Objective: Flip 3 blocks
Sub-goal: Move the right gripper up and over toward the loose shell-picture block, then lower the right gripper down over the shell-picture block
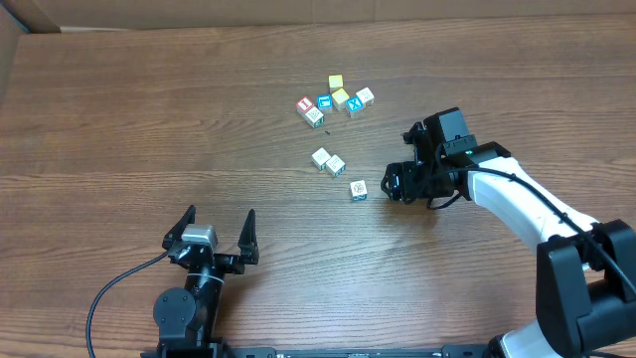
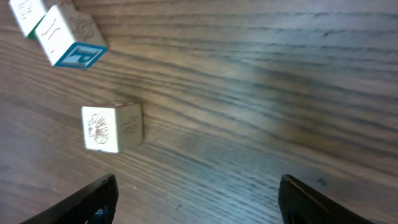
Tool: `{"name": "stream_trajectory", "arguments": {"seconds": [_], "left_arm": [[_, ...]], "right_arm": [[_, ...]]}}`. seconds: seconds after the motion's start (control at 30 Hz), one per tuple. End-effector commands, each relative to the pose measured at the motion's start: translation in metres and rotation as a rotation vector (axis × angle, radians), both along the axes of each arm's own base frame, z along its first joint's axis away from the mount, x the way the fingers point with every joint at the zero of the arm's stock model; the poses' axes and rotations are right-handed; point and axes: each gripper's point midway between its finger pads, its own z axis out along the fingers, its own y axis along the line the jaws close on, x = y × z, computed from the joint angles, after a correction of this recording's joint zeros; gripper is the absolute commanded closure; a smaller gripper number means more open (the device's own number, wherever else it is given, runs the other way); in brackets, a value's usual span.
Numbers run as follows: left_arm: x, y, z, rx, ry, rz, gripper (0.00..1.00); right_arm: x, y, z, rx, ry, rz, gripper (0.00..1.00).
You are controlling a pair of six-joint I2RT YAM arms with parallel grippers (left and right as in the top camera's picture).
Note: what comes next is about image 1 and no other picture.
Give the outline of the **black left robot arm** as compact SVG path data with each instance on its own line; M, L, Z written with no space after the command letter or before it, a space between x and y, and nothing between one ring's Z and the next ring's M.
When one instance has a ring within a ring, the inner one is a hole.
M162 242L170 263L187 275L182 287L165 290L154 303L158 357L232 357L226 340L213 335L225 277L259 261L255 210L247 213L237 255L219 252L215 228L197 224L195 217L196 207L190 206Z

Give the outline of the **white block green edge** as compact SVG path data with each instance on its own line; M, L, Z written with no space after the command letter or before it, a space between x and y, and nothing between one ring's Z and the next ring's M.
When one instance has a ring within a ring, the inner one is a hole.
M334 177L340 176L346 170L346 163L336 154L325 163L326 169Z

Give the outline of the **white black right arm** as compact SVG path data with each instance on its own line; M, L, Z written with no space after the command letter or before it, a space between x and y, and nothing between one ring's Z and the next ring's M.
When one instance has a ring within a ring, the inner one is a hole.
M601 223L552 195L497 142L422 122L402 136L411 161L388 165L382 190L394 201L488 210L536 255L535 320L491 340L487 357L590 357L635 335L635 231Z

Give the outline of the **white block frog picture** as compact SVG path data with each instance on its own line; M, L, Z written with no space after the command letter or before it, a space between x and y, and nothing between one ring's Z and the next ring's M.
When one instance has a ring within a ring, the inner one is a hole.
M311 155L312 162L320 171L326 168L326 163L330 160L330 158L331 155L324 147L319 148Z

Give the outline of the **white block blue side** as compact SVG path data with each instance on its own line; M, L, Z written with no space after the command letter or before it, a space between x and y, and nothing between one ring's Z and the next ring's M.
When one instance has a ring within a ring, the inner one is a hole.
M351 182L350 190L353 201L363 201L368 198L367 185L364 180Z

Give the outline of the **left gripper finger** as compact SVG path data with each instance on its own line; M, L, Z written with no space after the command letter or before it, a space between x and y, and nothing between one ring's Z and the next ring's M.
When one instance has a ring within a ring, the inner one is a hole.
M195 223L196 207L191 205L181 219L166 233L162 241L162 248L169 250L181 237L187 226Z
M238 247L240 258L246 265L257 265L259 261L259 248L255 229L255 209L250 209L243 224Z

